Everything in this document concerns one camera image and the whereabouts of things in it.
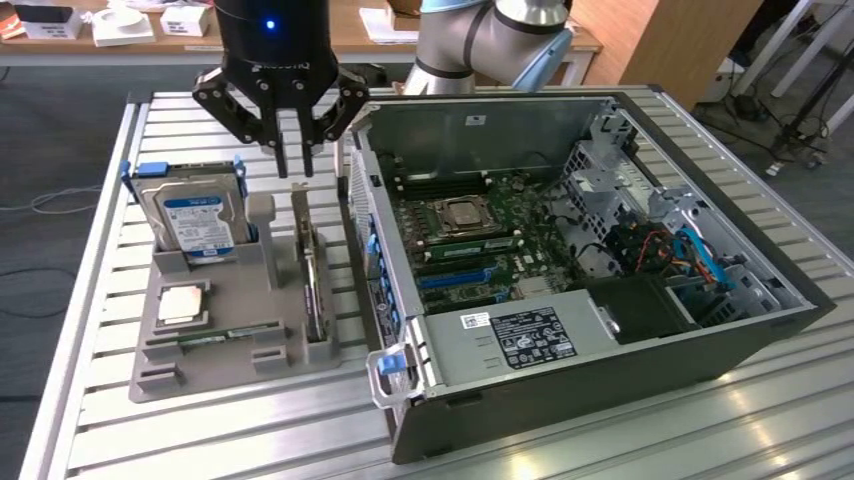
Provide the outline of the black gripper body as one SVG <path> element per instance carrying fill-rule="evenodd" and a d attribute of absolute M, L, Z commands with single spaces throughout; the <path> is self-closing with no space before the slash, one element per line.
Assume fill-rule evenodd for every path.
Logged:
<path fill-rule="evenodd" d="M 337 77 L 328 3 L 225 0 L 215 9 L 228 83 L 256 105 L 313 107 Z"/>

